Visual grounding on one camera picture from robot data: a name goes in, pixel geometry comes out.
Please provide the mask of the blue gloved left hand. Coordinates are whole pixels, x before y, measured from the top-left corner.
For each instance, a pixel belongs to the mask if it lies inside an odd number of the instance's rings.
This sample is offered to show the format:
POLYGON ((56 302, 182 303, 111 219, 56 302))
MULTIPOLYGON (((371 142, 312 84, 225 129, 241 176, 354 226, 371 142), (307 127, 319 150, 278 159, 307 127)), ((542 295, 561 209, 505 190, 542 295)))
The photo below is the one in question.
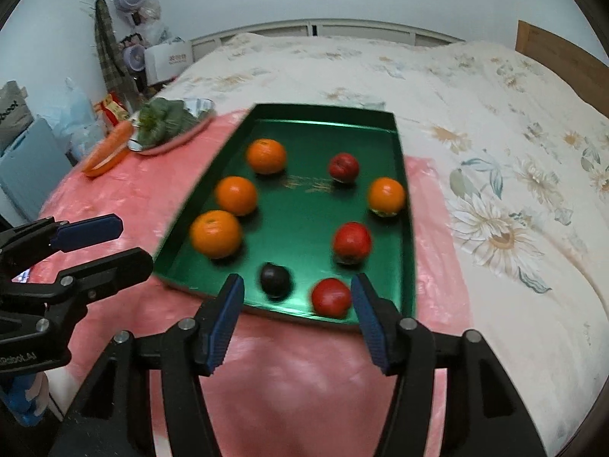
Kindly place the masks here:
POLYGON ((20 425, 36 426, 48 408, 48 377, 44 372, 1 377, 1 400, 20 425))

